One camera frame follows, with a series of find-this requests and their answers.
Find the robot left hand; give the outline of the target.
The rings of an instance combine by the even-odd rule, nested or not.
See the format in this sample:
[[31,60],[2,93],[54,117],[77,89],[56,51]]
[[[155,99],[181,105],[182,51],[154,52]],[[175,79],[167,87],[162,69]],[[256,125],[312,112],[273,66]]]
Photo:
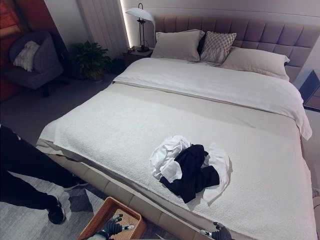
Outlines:
[[110,218],[103,227],[97,232],[98,235],[104,236],[109,239],[113,235],[117,235],[121,232],[130,231],[135,228],[133,224],[120,225],[119,222],[122,221],[123,214],[117,214]]

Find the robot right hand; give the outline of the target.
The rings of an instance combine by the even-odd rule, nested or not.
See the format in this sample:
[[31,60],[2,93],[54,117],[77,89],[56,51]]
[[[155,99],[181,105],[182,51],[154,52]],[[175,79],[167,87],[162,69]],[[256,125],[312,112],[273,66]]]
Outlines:
[[208,230],[201,229],[201,235],[211,238],[213,240],[233,240],[230,231],[221,223],[213,222],[215,231],[209,232]]

